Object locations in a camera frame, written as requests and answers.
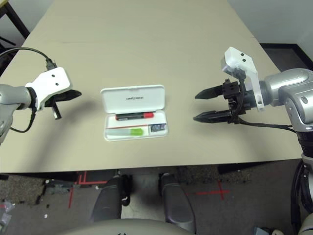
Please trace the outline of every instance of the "white case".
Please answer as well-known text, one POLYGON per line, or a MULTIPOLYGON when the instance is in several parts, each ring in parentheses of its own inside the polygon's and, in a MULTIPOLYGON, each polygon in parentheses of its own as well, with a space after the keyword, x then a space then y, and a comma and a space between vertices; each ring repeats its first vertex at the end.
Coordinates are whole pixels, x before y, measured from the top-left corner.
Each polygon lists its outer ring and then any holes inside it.
POLYGON ((165 87, 163 85, 104 88, 100 92, 104 110, 108 113, 105 120, 104 139, 107 141, 135 140, 163 137, 168 134, 165 112, 165 87), (154 112, 152 118, 117 121, 116 114, 154 112), (165 130, 151 132, 149 125, 165 123, 165 130), (111 136, 107 128, 141 128, 142 136, 111 136))

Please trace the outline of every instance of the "wall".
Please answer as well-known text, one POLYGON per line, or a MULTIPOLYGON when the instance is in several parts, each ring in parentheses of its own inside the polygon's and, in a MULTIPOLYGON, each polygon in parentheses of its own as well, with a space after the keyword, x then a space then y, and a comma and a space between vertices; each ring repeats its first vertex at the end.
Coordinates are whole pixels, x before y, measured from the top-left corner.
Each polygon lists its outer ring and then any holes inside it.
MULTIPOLYGON (((53 0, 10 0, 31 31, 53 0)), ((297 43, 313 60, 312 0, 228 0, 261 43, 297 43)), ((0 20, 0 36, 20 46, 24 39, 10 20, 0 20)))
POLYGON ((312 0, 228 0, 261 43, 297 43, 313 60, 312 0))
MULTIPOLYGON (((26 25, 29 31, 32 31, 41 17, 45 14, 54 0, 10 0, 10 4, 26 25)), ((21 46, 24 38, 15 28, 7 16, 0 19, 0 36, 21 46)), ((1 41, 5 47, 11 45, 1 41)))

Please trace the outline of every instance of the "green object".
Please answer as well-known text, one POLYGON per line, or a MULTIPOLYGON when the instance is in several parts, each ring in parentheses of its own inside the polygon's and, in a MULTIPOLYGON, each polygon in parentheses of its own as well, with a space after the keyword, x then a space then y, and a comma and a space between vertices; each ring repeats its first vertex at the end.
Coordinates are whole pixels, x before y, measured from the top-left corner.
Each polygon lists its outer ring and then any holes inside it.
POLYGON ((131 129, 131 136, 142 136, 143 130, 141 128, 131 129))
POLYGON ((110 136, 142 136, 143 130, 141 128, 133 129, 107 129, 107 135, 110 136))

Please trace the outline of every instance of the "table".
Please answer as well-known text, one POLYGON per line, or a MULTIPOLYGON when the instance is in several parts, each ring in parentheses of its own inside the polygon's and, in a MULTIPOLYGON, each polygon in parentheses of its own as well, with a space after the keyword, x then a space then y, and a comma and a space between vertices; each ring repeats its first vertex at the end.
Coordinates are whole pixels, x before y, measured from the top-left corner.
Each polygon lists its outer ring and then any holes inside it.
MULTIPOLYGON (((222 97, 194 96, 228 78, 220 61, 229 46, 254 59, 261 79, 278 72, 226 0, 55 0, 24 46, 55 59, 83 95, 59 103, 61 120, 46 108, 29 132, 10 131, 0 147, 1 172, 243 163, 301 155, 291 132, 192 119, 227 109, 222 97), (100 90, 152 84, 165 86, 169 135, 105 141, 100 90)), ((24 85, 44 70, 41 56, 20 51, 1 82, 24 85)), ((30 111, 16 111, 12 126, 25 128, 29 116, 30 111)), ((251 110, 243 118, 290 123, 284 107, 251 110)))

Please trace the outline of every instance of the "cable connector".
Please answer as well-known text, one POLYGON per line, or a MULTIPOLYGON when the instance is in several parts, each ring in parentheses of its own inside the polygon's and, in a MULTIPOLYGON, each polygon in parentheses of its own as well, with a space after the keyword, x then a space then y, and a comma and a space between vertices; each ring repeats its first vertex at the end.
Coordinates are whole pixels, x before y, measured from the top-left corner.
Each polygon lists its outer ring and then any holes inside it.
POLYGON ((52 69, 57 68, 57 64, 52 62, 52 60, 50 58, 46 59, 45 61, 46 61, 45 67, 47 68, 47 70, 52 70, 52 69))

